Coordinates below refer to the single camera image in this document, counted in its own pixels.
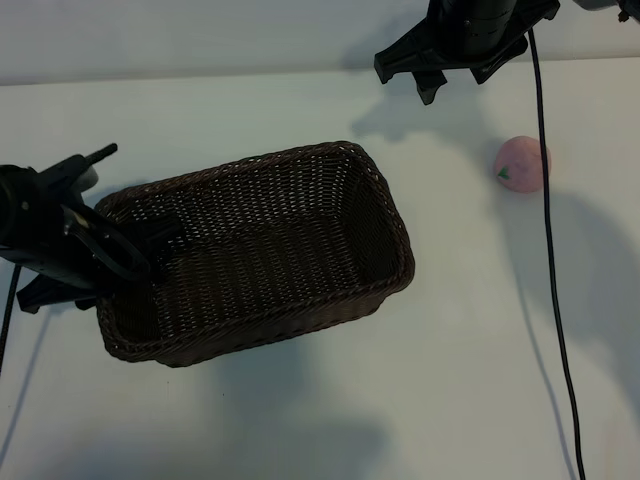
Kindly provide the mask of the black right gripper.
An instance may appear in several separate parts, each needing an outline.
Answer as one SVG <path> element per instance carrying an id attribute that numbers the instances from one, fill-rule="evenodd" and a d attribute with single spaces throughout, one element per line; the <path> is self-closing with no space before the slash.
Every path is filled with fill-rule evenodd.
<path id="1" fill-rule="evenodd" d="M 374 56 L 385 84 L 410 73 L 424 105 L 447 83 L 448 70 L 467 69 L 485 83 L 504 64 L 524 54 L 526 33 L 552 20 L 557 1 L 431 1 L 426 16 L 390 47 Z"/>

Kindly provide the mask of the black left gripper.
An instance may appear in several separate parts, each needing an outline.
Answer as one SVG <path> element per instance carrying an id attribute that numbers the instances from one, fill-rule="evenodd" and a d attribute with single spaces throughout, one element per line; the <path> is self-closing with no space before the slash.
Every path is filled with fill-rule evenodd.
<path id="1" fill-rule="evenodd" d="M 23 312 L 94 305 L 95 289 L 151 279 L 158 256 L 183 233 L 177 217 L 158 217 L 128 223 L 124 234 L 85 204 L 82 192 L 97 183 L 94 165 L 117 150 L 111 143 L 40 172 L 1 167 L 1 256 L 41 274 L 17 293 Z"/>

